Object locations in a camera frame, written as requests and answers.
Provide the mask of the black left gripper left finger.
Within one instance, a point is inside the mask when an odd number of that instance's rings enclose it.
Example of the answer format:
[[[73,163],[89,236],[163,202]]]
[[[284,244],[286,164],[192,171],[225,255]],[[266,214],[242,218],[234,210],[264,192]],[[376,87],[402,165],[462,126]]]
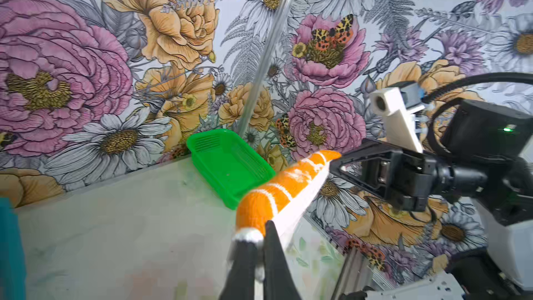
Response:
[[[252,242],[237,241],[231,249],[230,269],[219,299],[254,299],[258,248]]]

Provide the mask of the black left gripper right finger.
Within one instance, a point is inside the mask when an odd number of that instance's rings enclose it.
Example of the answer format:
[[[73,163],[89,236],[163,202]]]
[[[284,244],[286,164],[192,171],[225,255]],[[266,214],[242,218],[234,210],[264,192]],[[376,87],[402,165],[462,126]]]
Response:
[[[265,279],[263,282],[264,299],[300,300],[301,296],[291,277],[284,250],[276,230],[269,220],[265,224],[266,236],[263,244]]]

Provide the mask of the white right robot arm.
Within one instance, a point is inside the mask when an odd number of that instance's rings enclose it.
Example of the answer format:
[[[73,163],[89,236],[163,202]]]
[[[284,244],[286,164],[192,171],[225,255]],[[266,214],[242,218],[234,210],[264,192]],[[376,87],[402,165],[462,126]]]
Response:
[[[502,272],[532,293],[532,171],[521,152],[532,138],[532,117],[470,99],[449,103],[456,113],[431,152],[364,140],[332,164],[334,175],[401,211],[420,212],[431,195],[469,197],[487,232],[486,254],[459,264],[474,285]]]

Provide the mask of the orange patterned towel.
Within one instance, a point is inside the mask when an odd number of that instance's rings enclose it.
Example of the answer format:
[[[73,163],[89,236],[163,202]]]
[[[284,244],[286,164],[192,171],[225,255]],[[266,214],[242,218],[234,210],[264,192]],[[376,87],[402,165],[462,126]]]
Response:
[[[233,241],[262,244],[266,223],[272,221],[286,249],[305,210],[325,184],[331,162],[339,158],[337,151],[317,151],[249,191],[237,207]]]

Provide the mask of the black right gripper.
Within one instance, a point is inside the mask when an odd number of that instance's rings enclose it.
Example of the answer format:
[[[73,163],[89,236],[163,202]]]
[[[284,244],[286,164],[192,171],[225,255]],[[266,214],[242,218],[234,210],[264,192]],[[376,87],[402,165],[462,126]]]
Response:
[[[477,199],[502,225],[531,220],[532,174],[520,155],[532,138],[532,116],[484,101],[454,99],[432,118],[451,108],[455,115],[440,139],[428,126],[432,153],[395,151],[390,160],[390,144],[365,138],[333,161],[330,173],[401,211],[418,211],[430,195],[440,194]]]

